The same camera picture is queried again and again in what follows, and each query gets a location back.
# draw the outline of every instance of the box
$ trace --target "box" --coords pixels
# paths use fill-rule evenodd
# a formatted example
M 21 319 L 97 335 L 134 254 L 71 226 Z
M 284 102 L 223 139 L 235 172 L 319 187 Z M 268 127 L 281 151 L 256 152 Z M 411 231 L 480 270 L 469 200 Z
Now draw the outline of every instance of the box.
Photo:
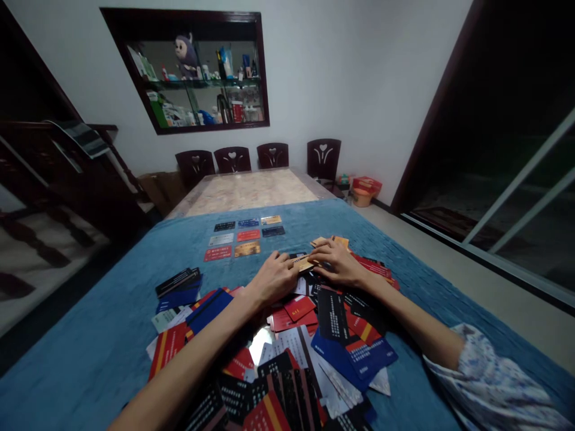
M 155 172 L 138 177 L 144 191 L 162 217 L 166 217 L 186 196 L 179 172 Z

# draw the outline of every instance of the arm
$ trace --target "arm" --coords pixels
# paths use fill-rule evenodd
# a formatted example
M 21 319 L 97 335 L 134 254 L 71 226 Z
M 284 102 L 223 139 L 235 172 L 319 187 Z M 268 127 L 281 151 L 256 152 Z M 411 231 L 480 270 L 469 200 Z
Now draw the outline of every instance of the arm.
M 298 268 L 293 267 L 289 256 L 274 251 L 246 288 L 138 392 L 110 430 L 175 426 L 186 400 L 195 394 L 226 343 L 258 311 L 293 290 L 297 276 Z
M 328 262 L 334 272 L 320 267 L 315 267 L 315 272 L 334 283 L 373 295 L 407 329 L 424 355 L 436 364 L 457 370 L 465 345 L 459 335 L 395 290 L 383 277 L 361 266 L 341 244 L 328 239 L 319 245 L 311 252 L 310 258 Z

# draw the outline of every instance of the wall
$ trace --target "wall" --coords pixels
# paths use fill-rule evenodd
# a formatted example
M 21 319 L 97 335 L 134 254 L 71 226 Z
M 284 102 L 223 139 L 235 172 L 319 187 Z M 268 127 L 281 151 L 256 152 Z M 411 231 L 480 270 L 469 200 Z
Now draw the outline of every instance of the wall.
M 5 0 L 85 121 L 113 123 L 134 174 L 227 145 L 343 141 L 339 171 L 372 175 L 391 203 L 471 0 Z M 271 126 L 157 136 L 98 8 L 262 13 Z

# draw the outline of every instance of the chair backrest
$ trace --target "chair backrest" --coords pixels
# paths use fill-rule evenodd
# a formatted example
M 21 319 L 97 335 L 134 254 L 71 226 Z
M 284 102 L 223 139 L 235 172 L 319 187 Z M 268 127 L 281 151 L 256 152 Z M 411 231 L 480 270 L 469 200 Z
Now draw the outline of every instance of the chair backrest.
M 175 159 L 180 167 L 181 179 L 188 192 L 197 186 L 206 175 L 216 173 L 211 151 L 184 151 L 176 154 Z
M 260 145 L 258 159 L 262 169 L 285 168 L 289 166 L 289 146 L 281 142 Z
M 252 170 L 250 151 L 245 147 L 220 148 L 214 151 L 220 174 Z
M 340 159 L 341 141 L 316 139 L 307 143 L 307 174 L 322 180 L 335 181 Z

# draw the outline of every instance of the shelf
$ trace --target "shelf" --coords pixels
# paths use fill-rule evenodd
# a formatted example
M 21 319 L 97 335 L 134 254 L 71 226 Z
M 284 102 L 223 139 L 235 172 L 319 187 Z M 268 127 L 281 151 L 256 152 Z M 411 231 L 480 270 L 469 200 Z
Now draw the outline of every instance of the shelf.
M 248 78 L 242 81 L 234 80 L 189 80 L 189 81 L 149 81 L 146 82 L 146 88 L 154 91 L 163 90 L 186 90 L 188 88 L 205 89 L 211 87 L 219 88 L 243 88 L 243 87 L 259 87 L 262 81 L 260 78 Z

